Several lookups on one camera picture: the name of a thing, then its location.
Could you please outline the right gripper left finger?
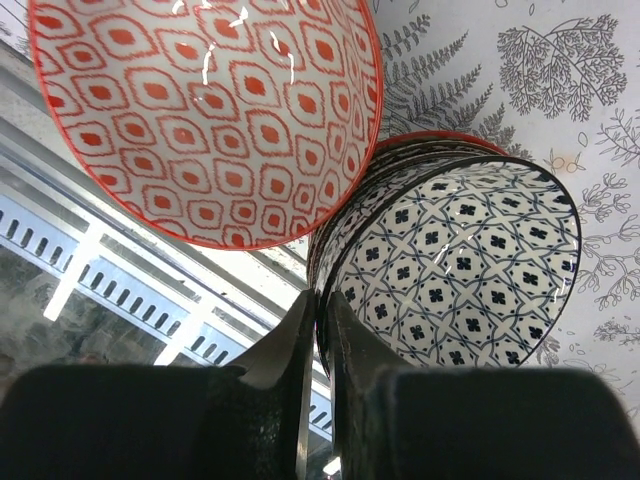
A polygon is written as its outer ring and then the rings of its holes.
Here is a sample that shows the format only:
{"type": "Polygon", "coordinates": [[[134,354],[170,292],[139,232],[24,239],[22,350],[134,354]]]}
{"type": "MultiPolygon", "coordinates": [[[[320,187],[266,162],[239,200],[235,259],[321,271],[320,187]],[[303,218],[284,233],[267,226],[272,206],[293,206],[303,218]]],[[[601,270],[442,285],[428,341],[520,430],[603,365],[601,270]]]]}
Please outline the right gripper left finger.
{"type": "Polygon", "coordinates": [[[47,365],[1,407],[5,479],[301,479],[316,298],[221,367],[47,365]]]}

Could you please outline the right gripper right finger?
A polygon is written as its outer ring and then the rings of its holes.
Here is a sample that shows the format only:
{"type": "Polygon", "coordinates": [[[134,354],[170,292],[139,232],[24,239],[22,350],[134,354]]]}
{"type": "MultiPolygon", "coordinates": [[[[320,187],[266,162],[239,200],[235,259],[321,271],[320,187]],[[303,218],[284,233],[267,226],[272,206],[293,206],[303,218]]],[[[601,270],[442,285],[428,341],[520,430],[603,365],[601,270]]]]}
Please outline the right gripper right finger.
{"type": "Polygon", "coordinates": [[[577,369],[418,368],[327,307],[334,448],[346,479],[635,479],[618,399],[577,369]]]}

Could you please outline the navy geometric pattern bowl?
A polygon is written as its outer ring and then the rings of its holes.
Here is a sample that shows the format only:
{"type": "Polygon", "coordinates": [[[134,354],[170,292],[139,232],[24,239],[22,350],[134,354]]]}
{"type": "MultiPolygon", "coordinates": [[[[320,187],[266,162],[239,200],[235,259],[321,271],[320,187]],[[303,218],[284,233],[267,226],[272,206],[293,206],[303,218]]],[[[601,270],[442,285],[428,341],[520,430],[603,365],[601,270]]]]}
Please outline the navy geometric pattern bowl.
{"type": "Polygon", "coordinates": [[[569,191],[536,164],[425,162],[347,210],[316,248],[311,279],[414,365],[516,367],[560,319],[581,237],[569,191]]]}

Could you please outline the red diamond pattern bowl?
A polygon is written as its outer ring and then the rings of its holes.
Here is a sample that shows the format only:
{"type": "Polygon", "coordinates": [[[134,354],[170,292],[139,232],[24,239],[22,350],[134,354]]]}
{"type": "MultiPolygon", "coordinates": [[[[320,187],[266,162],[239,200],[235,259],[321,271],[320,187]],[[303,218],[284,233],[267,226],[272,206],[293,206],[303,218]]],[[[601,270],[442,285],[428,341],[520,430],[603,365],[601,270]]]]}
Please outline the red diamond pattern bowl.
{"type": "Polygon", "coordinates": [[[32,1],[43,97],[127,211],[253,250],[311,233],[377,143],[382,59],[363,1],[32,1]]]}

